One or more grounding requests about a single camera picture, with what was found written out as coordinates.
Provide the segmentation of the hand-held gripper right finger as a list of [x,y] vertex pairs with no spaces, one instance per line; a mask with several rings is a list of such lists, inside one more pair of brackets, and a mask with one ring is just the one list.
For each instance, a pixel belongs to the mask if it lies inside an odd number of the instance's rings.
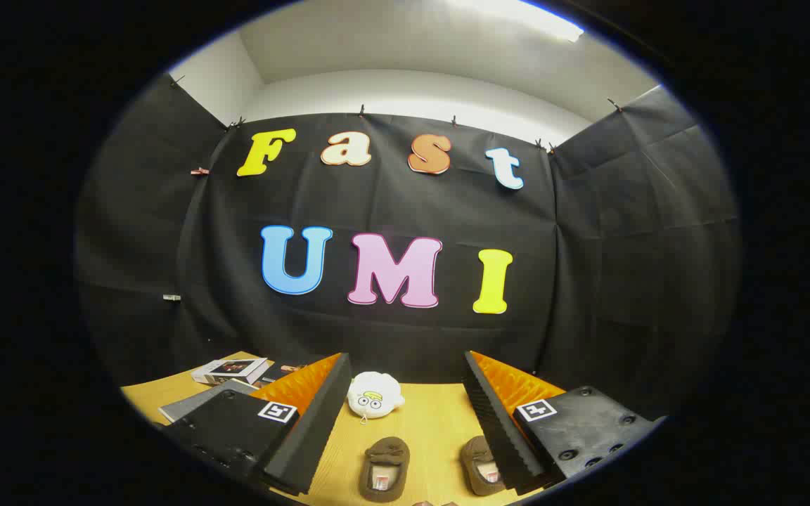
[[560,488],[662,426],[597,387],[556,387],[482,353],[464,353],[463,386],[499,475],[518,494]]

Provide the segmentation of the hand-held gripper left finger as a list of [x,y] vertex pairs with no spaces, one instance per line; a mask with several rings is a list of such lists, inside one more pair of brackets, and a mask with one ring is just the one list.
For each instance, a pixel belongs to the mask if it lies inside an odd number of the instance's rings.
[[214,388],[162,432],[246,486],[308,493],[351,378],[348,353],[334,353],[254,393]]

